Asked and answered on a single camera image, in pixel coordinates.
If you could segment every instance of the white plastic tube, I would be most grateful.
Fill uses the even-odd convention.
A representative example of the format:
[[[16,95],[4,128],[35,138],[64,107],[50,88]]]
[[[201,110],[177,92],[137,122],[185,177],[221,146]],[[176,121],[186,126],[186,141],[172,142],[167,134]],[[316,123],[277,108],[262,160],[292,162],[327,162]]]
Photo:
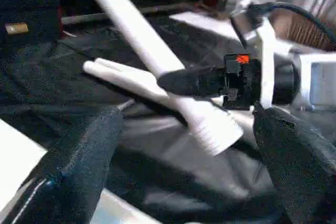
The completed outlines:
[[[153,82],[151,76],[148,78],[148,76],[146,77],[136,71],[118,71],[92,61],[86,61],[83,65],[83,70],[141,97],[162,104],[172,110],[176,109],[167,93],[156,85],[156,81]]]
[[[96,1],[156,78],[184,68],[130,0]],[[224,151],[242,136],[243,131],[237,123],[227,113],[215,110],[210,103],[171,93],[168,96],[198,142],[211,155]]]
[[[127,66],[127,65],[124,65],[124,64],[120,64],[120,63],[111,61],[111,60],[105,60],[105,59],[102,59],[102,58],[97,58],[94,62],[98,63],[102,66],[117,70],[117,71],[122,71],[124,74],[127,75],[128,79],[131,79],[134,83],[138,84],[138,88],[144,89],[144,91],[142,91],[143,94],[147,94],[147,95],[151,94],[151,97],[149,97],[149,96],[146,97],[145,95],[136,93],[140,96],[143,96],[145,98],[148,98],[148,99],[150,99],[154,102],[158,102],[158,103],[161,103],[160,101],[162,101],[164,99],[161,96],[162,94],[165,94],[164,95],[165,99],[167,99],[167,100],[170,99],[167,92],[164,91],[163,89],[161,89],[156,84],[156,78],[154,77],[154,75],[152,73],[148,72],[148,71],[144,71],[144,70],[141,70],[141,69],[138,69],[138,68],[130,67],[130,66]],[[139,76],[140,74],[143,74],[144,78],[143,79],[133,78],[132,77],[133,72],[138,73],[137,76]],[[117,85],[121,88],[124,88],[124,89],[127,89],[127,90],[133,92],[132,90],[124,87],[122,85],[122,83],[120,85],[118,85],[117,83],[114,83],[113,78],[111,78],[110,80],[111,80],[110,82],[112,84]],[[214,98],[211,98],[211,100],[219,106],[222,106],[222,104],[223,104],[223,96],[214,97]]]

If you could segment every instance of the gold cylinder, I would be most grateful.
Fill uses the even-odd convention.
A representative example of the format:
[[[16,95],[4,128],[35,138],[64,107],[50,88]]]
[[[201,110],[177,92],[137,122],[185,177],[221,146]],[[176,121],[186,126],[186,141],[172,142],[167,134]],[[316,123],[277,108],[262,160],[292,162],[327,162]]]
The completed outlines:
[[[9,35],[25,34],[29,32],[26,23],[8,23],[5,24],[5,28]]]

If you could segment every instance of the orange led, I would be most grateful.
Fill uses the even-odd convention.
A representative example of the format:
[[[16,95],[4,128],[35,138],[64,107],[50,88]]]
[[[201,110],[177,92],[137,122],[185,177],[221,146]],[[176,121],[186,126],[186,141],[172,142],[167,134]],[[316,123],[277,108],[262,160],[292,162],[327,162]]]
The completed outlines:
[[[241,64],[246,64],[250,62],[250,57],[248,55],[238,55],[236,61]]]

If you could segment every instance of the black tarp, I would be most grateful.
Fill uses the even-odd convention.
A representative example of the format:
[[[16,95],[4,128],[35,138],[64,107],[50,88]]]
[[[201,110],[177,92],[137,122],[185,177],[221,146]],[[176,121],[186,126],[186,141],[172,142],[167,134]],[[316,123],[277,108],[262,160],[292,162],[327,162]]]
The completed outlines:
[[[220,64],[224,54],[244,51],[236,41],[168,18],[155,18],[152,24],[186,66]],[[84,74],[83,62],[98,57],[145,68],[108,27],[77,38],[5,48],[1,118],[49,148],[79,118],[118,105],[125,128],[106,184],[113,193],[164,223],[283,222],[254,140],[242,138],[220,155],[207,156],[181,116]]]

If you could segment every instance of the black cable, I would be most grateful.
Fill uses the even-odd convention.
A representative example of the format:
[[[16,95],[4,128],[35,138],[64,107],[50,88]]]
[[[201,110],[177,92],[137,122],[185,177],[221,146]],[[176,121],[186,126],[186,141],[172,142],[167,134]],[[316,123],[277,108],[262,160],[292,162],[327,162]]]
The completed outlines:
[[[300,6],[285,2],[267,2],[264,4],[249,6],[249,11],[251,11],[251,14],[255,16],[265,15],[267,13],[272,12],[275,9],[291,10],[292,12],[305,17],[309,21],[313,22],[322,32],[324,32],[330,39],[330,42],[332,44],[336,44],[336,35],[334,34],[334,32],[328,26],[326,26],[326,24],[323,23],[319,18],[315,17],[305,9],[301,8]]]

